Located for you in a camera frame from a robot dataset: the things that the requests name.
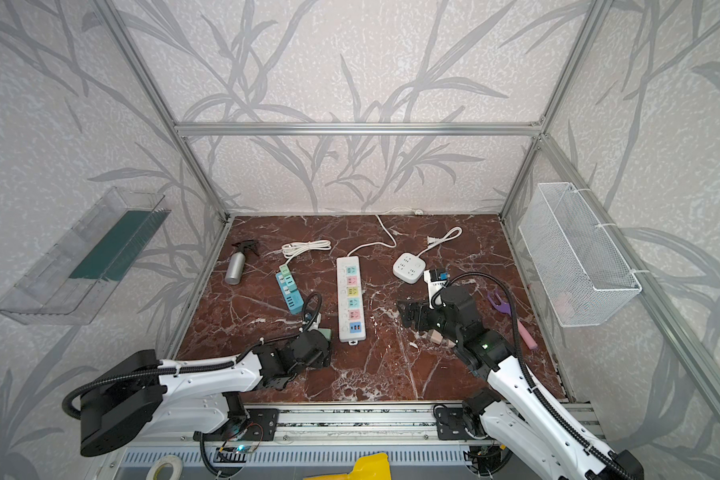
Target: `leaf pattern wallpaper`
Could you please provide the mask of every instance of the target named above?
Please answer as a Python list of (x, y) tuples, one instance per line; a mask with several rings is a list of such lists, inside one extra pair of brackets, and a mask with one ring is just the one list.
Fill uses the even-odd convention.
[[(174, 118), (535, 121), (589, 1), (117, 0)], [(497, 213), (528, 138), (193, 138), (232, 212)]]
[[(720, 366), (720, 2), (614, 2), (552, 136)], [(720, 425), (640, 302), (559, 328), (517, 232), (539, 181), (543, 157), (509, 232), (568, 386), (656, 478), (720, 479)]]
[(111, 186), (171, 213), (86, 326), (0, 315), (0, 480), (82, 478), (64, 394), (113, 359), (164, 352), (221, 230), (92, 6), (0, 2), (0, 295)]

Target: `red marble surface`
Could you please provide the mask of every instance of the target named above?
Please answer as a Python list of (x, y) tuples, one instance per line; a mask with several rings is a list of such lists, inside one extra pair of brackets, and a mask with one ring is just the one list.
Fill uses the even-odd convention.
[[(182, 343), (178, 358), (195, 360), (228, 356), (243, 351), (259, 337), (272, 338), (294, 332), (300, 316), (285, 307), (275, 279), (282, 254), (273, 252), (291, 241), (327, 239), (331, 252), (311, 251), (291, 260), (288, 266), (303, 297), (313, 290), (323, 295), (321, 327), (333, 329), (331, 366), (308, 370), (288, 387), (243, 394), (246, 402), (327, 402), (357, 400), (461, 400), (486, 386), (473, 377), (450, 349), (429, 342), (399, 321), (396, 301), (424, 300), (423, 280), (410, 285), (392, 273), (395, 259), (403, 252), (418, 254), (427, 236), (442, 237), (453, 226), (463, 234), (426, 252), (428, 267), (447, 266), (454, 276), (476, 270), (505, 280), (517, 297), (519, 316), (539, 344), (530, 351), (523, 346), (527, 363), (541, 383), (557, 398), (564, 398), (552, 360), (509, 246), (495, 215), (383, 216), (384, 224), (397, 238), (397, 248), (369, 246), (359, 250), (367, 338), (356, 346), (338, 340), (335, 259), (357, 245), (389, 241), (372, 215), (357, 216), (238, 216), (221, 249), (199, 308)], [(259, 254), (248, 255), (239, 285), (224, 283), (233, 243), (257, 239)], [(478, 309), (485, 326), (512, 341), (509, 317), (496, 312), (485, 299), (492, 290), (483, 280), (466, 280), (477, 292)]]

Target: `spray bottle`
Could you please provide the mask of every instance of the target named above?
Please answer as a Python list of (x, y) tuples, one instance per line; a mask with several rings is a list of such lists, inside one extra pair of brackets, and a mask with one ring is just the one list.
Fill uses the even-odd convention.
[(229, 258), (229, 267), (226, 269), (224, 281), (230, 285), (237, 285), (240, 283), (240, 277), (242, 277), (242, 267), (245, 266), (245, 252), (250, 250), (256, 256), (259, 256), (259, 252), (256, 251), (259, 247), (259, 241), (243, 240), (232, 245), (237, 247), (237, 251)]

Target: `black spray nozzle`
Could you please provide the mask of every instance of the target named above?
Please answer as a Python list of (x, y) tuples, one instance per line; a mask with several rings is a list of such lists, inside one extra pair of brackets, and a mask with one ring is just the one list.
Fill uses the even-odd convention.
[(259, 241), (258, 240), (243, 240), (242, 242), (238, 242), (236, 244), (232, 244), (233, 246), (237, 247), (238, 252), (242, 252), (243, 255), (245, 255), (245, 252), (253, 252), (256, 256), (259, 256), (259, 251), (257, 250), (259, 248)]

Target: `pink handle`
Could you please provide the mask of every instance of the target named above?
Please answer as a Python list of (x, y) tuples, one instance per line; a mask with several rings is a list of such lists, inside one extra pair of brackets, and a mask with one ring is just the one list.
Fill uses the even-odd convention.
[(525, 344), (530, 350), (539, 348), (539, 344), (530, 336), (530, 332), (528, 332), (522, 322), (518, 321), (517, 327), (519, 328), (519, 335), (525, 340)]

